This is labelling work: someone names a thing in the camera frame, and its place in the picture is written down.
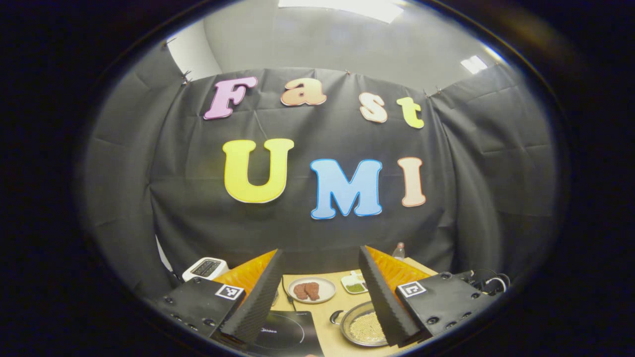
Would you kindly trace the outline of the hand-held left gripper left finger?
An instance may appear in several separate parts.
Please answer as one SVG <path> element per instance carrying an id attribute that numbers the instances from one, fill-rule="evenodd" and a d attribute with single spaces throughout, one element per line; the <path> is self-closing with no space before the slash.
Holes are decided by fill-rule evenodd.
<path id="1" fill-rule="evenodd" d="M 193 274 L 147 304 L 202 341 L 244 350 L 260 334 L 283 270 L 284 251 L 273 249 L 217 277 Z"/>

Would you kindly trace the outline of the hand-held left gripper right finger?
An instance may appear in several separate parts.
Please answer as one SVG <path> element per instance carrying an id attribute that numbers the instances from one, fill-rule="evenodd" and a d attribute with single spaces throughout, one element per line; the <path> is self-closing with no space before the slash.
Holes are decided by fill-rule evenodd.
<path id="1" fill-rule="evenodd" d="M 427 274 L 367 245 L 359 247 L 358 262 L 390 346 L 444 335 L 497 300 L 496 294 L 476 288 L 472 271 Z"/>

